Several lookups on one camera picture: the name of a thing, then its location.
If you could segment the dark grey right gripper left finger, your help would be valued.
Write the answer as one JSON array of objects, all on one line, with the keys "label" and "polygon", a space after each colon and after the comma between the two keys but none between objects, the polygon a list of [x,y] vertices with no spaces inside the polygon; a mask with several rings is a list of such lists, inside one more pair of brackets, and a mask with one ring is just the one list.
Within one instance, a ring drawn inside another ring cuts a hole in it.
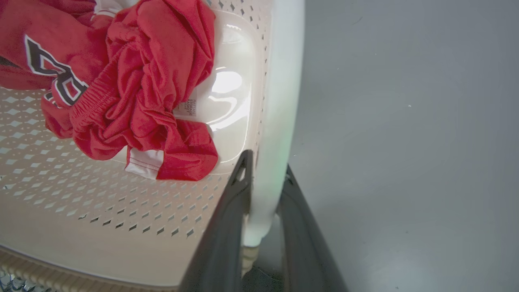
[{"label": "dark grey right gripper left finger", "polygon": [[253,152],[241,153],[178,292],[242,292],[241,241],[253,181]]}]

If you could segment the red jersey with lettering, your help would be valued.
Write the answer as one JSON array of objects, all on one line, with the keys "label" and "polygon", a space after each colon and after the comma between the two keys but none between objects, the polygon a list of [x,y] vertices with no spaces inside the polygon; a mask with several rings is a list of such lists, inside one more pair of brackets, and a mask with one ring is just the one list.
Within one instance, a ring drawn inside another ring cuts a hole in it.
[{"label": "red jersey with lettering", "polygon": [[0,0],[0,86],[46,89],[41,108],[116,101],[106,32],[125,0]]}]

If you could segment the cream perforated plastic laundry basket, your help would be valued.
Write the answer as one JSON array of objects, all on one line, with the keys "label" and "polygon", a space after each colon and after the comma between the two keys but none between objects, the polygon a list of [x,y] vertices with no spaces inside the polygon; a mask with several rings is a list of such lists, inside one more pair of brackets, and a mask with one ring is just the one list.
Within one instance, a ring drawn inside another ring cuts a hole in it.
[{"label": "cream perforated plastic laundry basket", "polygon": [[274,220],[300,94],[305,0],[206,0],[213,71],[174,114],[205,123],[219,154],[200,181],[86,157],[44,125],[42,90],[0,87],[0,281],[62,292],[176,290],[243,151],[253,152],[238,254]]}]

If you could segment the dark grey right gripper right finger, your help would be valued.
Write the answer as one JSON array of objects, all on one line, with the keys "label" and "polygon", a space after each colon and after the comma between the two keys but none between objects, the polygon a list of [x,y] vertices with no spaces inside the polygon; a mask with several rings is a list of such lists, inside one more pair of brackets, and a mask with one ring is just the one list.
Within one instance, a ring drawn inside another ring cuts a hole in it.
[{"label": "dark grey right gripper right finger", "polygon": [[277,209],[284,292],[349,292],[290,166]]}]

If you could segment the red shorts with white trim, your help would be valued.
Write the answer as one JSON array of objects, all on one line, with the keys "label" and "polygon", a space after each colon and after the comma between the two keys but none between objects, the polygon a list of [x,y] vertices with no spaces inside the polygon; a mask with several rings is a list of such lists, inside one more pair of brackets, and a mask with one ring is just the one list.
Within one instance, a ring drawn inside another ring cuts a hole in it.
[{"label": "red shorts with white trim", "polygon": [[53,82],[45,125],[89,158],[127,149],[125,170],[158,180],[199,181],[216,166],[208,126],[174,110],[211,74],[215,14],[204,0],[96,0],[107,60],[80,90]]}]

